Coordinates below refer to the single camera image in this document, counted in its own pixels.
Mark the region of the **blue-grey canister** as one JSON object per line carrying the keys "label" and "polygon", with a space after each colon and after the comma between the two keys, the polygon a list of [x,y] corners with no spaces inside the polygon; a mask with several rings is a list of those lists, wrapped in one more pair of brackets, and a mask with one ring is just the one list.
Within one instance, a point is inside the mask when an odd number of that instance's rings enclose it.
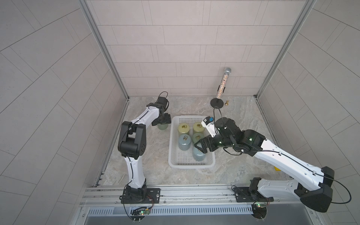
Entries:
{"label": "blue-grey canister", "polygon": [[203,161],[206,157],[204,153],[202,153],[198,148],[193,148],[193,157],[196,161]]}
{"label": "blue-grey canister", "polygon": [[191,137],[188,134],[181,134],[178,139],[178,147],[182,151],[187,151],[191,145]]}

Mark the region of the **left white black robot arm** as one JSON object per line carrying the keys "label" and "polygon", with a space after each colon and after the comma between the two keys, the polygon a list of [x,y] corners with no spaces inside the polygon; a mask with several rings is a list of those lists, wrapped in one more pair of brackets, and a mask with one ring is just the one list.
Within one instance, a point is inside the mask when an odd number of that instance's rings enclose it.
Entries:
{"label": "left white black robot arm", "polygon": [[146,198],[147,191],[142,163],[147,145],[146,129],[150,125],[170,124],[171,115],[166,112],[168,107],[168,99],[159,96],[156,102],[147,104],[138,117],[121,124],[118,151],[126,161],[129,179],[125,191],[141,199]]}

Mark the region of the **green canister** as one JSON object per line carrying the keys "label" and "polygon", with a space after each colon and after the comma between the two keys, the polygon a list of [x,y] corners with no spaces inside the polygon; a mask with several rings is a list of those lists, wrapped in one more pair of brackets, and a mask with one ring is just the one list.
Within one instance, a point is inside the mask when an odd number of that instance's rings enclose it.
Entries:
{"label": "green canister", "polygon": [[193,143],[196,143],[203,138],[204,138],[204,133],[196,132],[192,136],[192,141],[193,141]]}
{"label": "green canister", "polygon": [[168,124],[158,124],[157,128],[160,130],[166,130],[168,128]]}

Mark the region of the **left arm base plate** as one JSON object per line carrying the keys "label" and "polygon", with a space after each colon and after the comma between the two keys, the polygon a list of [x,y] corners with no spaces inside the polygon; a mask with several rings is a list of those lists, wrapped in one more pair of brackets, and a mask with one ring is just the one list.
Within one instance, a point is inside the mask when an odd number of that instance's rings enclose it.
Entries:
{"label": "left arm base plate", "polygon": [[160,188],[127,187],[119,199],[122,204],[159,203],[160,192]]}

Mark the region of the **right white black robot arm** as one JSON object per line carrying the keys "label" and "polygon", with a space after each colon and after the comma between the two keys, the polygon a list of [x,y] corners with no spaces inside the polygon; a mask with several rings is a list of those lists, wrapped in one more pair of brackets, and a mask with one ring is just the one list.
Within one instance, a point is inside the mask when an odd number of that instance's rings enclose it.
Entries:
{"label": "right white black robot arm", "polygon": [[334,170],[306,163],[279,148],[264,135],[251,129],[242,131],[232,119],[223,117],[215,121],[212,117],[206,117],[201,124],[209,132],[208,136],[195,144],[202,153],[232,148],[238,156],[246,154],[261,159],[291,177],[287,181],[253,178],[247,189],[251,200],[265,202],[276,197],[294,199],[314,211],[328,211],[332,203]]}

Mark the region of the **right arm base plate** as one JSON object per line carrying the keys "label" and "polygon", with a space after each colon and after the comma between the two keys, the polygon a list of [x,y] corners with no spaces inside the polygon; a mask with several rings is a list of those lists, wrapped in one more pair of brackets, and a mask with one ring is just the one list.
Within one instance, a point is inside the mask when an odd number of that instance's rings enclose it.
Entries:
{"label": "right arm base plate", "polygon": [[266,198],[261,195],[257,190],[249,190],[249,187],[231,186],[231,190],[234,192],[236,202],[238,203],[252,203],[252,202],[266,202],[270,203],[274,201],[273,197]]}

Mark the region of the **yellow-green canister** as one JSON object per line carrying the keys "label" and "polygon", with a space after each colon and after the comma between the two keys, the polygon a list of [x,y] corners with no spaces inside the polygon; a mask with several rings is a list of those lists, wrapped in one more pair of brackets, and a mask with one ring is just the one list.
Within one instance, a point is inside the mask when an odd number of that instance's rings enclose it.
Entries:
{"label": "yellow-green canister", "polygon": [[183,134],[189,135],[189,133],[190,133],[190,126],[187,123],[180,123],[178,125],[178,134],[179,134],[179,136],[181,136]]}
{"label": "yellow-green canister", "polygon": [[205,128],[202,126],[201,122],[195,122],[193,124],[194,133],[204,133]]}

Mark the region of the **white plastic perforated basket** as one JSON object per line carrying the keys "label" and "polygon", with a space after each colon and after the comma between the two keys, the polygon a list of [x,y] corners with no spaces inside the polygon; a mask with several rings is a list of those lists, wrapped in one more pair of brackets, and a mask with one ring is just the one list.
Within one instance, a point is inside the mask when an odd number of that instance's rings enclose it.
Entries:
{"label": "white plastic perforated basket", "polygon": [[215,165],[215,153],[208,152],[205,154],[205,159],[197,161],[193,157],[193,143],[190,144],[188,150],[183,151],[179,148],[179,132],[178,126],[181,123],[189,125],[189,135],[193,135],[193,124],[196,122],[202,122],[205,116],[201,115],[181,115],[174,116],[172,118],[170,129],[170,141],[169,141],[169,156],[168,163],[173,168],[179,169],[205,169],[211,168]]}

